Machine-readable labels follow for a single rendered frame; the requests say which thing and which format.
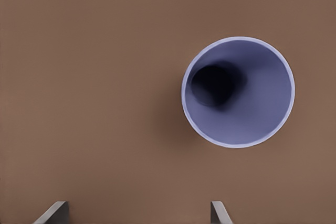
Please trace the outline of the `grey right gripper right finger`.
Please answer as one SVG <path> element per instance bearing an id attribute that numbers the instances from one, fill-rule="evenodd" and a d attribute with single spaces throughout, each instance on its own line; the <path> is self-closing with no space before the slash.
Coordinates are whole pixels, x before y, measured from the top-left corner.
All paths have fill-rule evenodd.
<path id="1" fill-rule="evenodd" d="M 211 201 L 211 224 L 233 224 L 221 201 Z"/>

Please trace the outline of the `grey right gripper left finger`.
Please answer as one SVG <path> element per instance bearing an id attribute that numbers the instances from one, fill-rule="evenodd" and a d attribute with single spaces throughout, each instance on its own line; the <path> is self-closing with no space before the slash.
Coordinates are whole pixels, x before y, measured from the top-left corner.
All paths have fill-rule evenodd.
<path id="1" fill-rule="evenodd" d="M 32 224 L 69 224 L 69 203 L 55 202 Z"/>

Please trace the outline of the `blue-purple cup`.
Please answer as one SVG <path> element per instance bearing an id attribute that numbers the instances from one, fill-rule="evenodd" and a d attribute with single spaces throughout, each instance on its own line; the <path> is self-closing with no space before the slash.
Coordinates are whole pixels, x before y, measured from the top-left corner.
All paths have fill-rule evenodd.
<path id="1" fill-rule="evenodd" d="M 207 141 L 246 148 L 272 137 L 288 119 L 295 81 L 283 55 L 253 37 L 228 37 L 200 51 L 181 86 L 184 114 Z"/>

